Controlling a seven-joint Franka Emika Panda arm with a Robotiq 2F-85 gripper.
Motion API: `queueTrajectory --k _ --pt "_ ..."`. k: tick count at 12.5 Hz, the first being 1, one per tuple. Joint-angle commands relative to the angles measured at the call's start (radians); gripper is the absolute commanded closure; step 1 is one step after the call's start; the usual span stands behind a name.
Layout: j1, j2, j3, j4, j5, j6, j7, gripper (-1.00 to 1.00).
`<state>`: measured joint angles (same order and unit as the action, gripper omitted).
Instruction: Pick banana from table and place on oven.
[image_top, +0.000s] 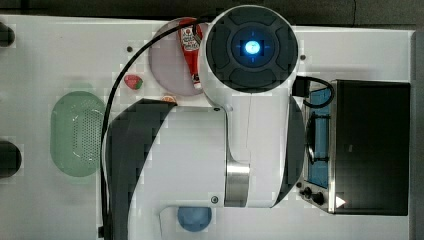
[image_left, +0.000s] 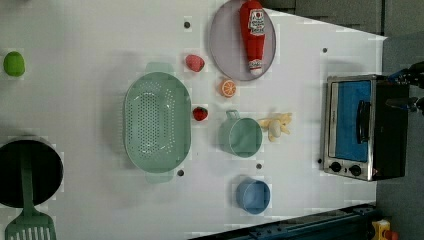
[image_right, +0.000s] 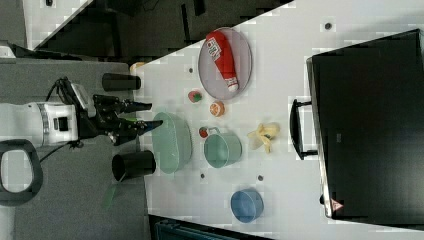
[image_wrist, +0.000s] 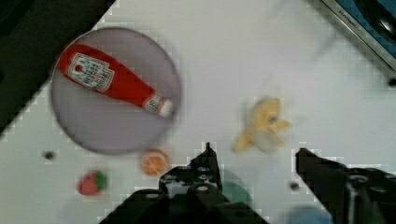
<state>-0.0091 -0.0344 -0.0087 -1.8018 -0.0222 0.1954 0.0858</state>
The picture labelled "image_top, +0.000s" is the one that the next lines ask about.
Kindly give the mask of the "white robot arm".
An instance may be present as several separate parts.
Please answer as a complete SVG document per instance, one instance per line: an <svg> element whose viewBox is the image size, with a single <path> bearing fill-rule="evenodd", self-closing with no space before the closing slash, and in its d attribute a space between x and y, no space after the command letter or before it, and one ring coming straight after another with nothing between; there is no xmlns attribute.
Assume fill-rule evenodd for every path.
<svg viewBox="0 0 424 240"><path fill-rule="evenodd" d="M218 15L199 49L205 107L141 99L103 130L104 240L162 240L168 207L272 208L298 181L299 47L262 6Z"/></svg>

